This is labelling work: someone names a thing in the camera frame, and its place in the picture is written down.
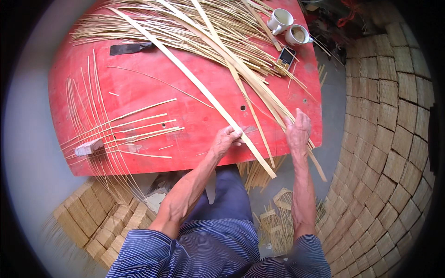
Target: white cup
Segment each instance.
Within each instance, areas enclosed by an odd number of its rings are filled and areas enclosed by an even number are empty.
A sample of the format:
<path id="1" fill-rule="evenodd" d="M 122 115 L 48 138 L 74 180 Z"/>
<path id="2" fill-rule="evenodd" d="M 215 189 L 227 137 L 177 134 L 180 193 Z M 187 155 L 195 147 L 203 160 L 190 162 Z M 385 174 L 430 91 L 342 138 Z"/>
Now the white cup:
<path id="1" fill-rule="evenodd" d="M 294 18 L 290 12 L 285 9 L 275 9 L 267 22 L 267 26 L 272 31 L 272 35 L 276 36 L 291 26 L 292 23 L 294 23 Z"/>
<path id="2" fill-rule="evenodd" d="M 294 35 L 292 31 L 298 31 L 299 36 L 296 34 Z M 292 27 L 289 29 L 284 37 L 286 38 L 286 42 L 290 45 L 303 45 L 314 41 L 314 39 L 312 39 L 309 35 L 309 32 L 306 30 L 306 28 L 298 24 L 292 25 Z"/>

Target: man's left hand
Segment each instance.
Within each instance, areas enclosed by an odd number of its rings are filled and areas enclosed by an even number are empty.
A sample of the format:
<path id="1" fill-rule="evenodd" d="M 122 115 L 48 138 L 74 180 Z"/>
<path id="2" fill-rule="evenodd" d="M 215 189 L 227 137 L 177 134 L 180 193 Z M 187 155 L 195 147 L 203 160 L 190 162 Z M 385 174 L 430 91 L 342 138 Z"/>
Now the man's left hand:
<path id="1" fill-rule="evenodd" d="M 232 126 L 220 129 L 216 134 L 210 151 L 213 151 L 214 154 L 220 158 L 224 157 L 230 146 L 241 146 L 241 144 L 244 143 L 240 138 L 242 133 L 241 130 L 235 131 Z"/>

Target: red tabletop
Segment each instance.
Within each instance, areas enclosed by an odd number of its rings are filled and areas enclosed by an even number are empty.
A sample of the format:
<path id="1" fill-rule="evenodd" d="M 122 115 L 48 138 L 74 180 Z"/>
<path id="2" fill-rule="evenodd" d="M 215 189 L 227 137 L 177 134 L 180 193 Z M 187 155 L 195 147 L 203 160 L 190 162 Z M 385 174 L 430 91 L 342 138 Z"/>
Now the red tabletop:
<path id="1" fill-rule="evenodd" d="M 273 8 L 288 10 L 295 18 L 295 24 L 307 27 L 300 7 L 294 2 L 273 0 L 268 1 L 267 4 Z M 88 12 L 104 13 L 103 10 L 94 11 L 94 7 Z M 267 20 L 265 15 L 262 15 L 262 17 L 265 21 Z M 278 35 L 277 38 L 285 43 L 282 34 Z M 198 88 L 159 49 L 156 48 L 147 53 L 140 52 L 110 56 L 110 46 L 120 44 L 122 40 L 107 40 L 76 46 L 73 46 L 71 42 L 71 35 L 68 34 L 54 57 L 48 77 L 48 88 L 49 104 L 57 139 L 61 148 L 65 148 L 62 153 L 75 176 L 152 173 L 192 169 L 202 160 L 202 155 L 209 150 L 216 132 L 228 125 L 216 109 L 205 106 L 165 83 L 139 73 L 107 67 L 118 66 L 146 73 L 210 104 Z M 98 96 L 95 90 L 93 49 L 96 56 L 97 73 L 102 96 Z M 320 82 L 314 48 L 312 44 L 306 44 L 294 49 L 297 51 L 296 57 L 300 60 L 299 63 L 296 63 L 294 75 L 307 86 L 307 90 L 316 100 L 310 97 L 294 81 L 290 83 L 288 89 L 288 77 L 268 76 L 266 81 L 269 82 L 269 88 L 272 92 L 291 112 L 294 113 L 296 108 L 300 108 L 309 115 L 312 123 L 311 140 L 317 147 L 321 145 L 322 141 L 322 117 Z M 209 89 L 234 120 L 245 129 L 247 136 L 255 143 L 261 155 L 264 158 L 268 157 L 251 112 L 248 108 L 245 111 L 240 109 L 242 105 L 247 105 L 229 70 L 192 53 L 171 48 L 170 50 Z M 264 44 L 264 50 L 275 57 L 279 55 L 273 45 Z M 88 57 L 96 109 L 94 107 L 90 108 L 87 98 L 87 92 L 90 94 Z M 87 89 L 84 86 L 81 68 Z M 66 80 L 68 77 L 72 78 L 75 83 L 73 87 L 77 88 L 73 91 L 73 100 L 67 99 Z M 244 86 L 250 99 L 271 117 L 268 109 L 252 88 L 246 83 L 244 83 Z M 109 148 L 112 144 L 106 144 L 108 153 L 95 157 L 93 161 L 91 159 L 88 161 L 85 157 L 73 156 L 74 148 L 79 146 L 81 142 L 76 143 L 78 140 L 72 140 L 67 143 L 67 141 L 81 133 L 73 125 L 76 121 L 84 125 L 86 130 L 89 130 L 92 126 L 89 125 L 87 118 L 93 124 L 94 119 L 103 124 L 107 122 L 107 116 L 110 120 L 115 119 L 140 108 L 173 98 L 177 98 L 177 100 L 111 122 L 111 126 L 117 126 L 141 118 L 167 113 L 166 116 L 115 127 L 112 129 L 113 135 L 116 139 L 122 139 L 175 126 L 184 127 L 184 129 L 141 140 L 135 142 L 134 145 L 122 144 L 119 146 L 119 149 L 124 152 L 120 153 L 111 152 L 117 150 L 117 148 Z M 107 115 L 105 115 L 103 109 L 101 110 L 101 99 L 103 99 Z M 76 108 L 76 117 L 69 112 L 67 104 L 69 101 Z M 263 128 L 272 155 L 279 156 L 289 153 L 282 129 L 257 108 L 255 108 L 255 112 Z M 119 132 L 168 120 L 176 121 L 165 123 L 165 127 L 158 124 L 125 133 Z M 113 139 L 111 130 L 105 131 L 105 135 L 107 135 L 104 139 L 105 142 Z M 117 143 L 125 143 L 125 140 L 117 141 Z M 172 158 L 148 157 L 139 154 Z M 250 150 L 243 145 L 238 148 L 231 148 L 220 164 L 225 165 L 254 159 L 255 157 Z M 95 168 L 97 161 L 107 161 L 109 167 L 101 168 L 101 171 L 98 172 L 97 168 Z"/>

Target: blue striped shirt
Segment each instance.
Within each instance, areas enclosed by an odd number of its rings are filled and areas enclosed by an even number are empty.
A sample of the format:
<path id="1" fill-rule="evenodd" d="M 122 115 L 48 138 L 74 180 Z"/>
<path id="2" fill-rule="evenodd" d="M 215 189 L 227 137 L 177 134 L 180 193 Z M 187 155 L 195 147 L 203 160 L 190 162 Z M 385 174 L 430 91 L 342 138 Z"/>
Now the blue striped shirt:
<path id="1" fill-rule="evenodd" d="M 106 277 L 227 277 L 249 263 L 244 277 L 331 276 L 314 235 L 298 238 L 287 262 L 259 259 L 258 237 L 248 220 L 189 221 L 178 238 L 153 230 L 129 231 Z"/>

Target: forearm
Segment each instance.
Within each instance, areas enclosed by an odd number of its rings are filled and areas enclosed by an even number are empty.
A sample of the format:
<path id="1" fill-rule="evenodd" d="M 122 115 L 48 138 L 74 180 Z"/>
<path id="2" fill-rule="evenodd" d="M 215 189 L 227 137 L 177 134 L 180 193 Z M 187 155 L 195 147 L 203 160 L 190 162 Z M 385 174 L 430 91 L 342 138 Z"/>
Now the forearm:
<path id="1" fill-rule="evenodd" d="M 158 215 L 149 229 L 176 238 L 180 225 L 198 202 L 207 180 L 220 160 L 221 157 L 211 149 L 194 170 L 183 176 L 162 201 Z"/>
<path id="2" fill-rule="evenodd" d="M 302 150 L 293 151 L 292 160 L 295 171 L 292 218 L 294 239 L 297 239 L 305 234 L 316 234 L 316 205 L 314 185 L 307 164 L 307 152 Z"/>

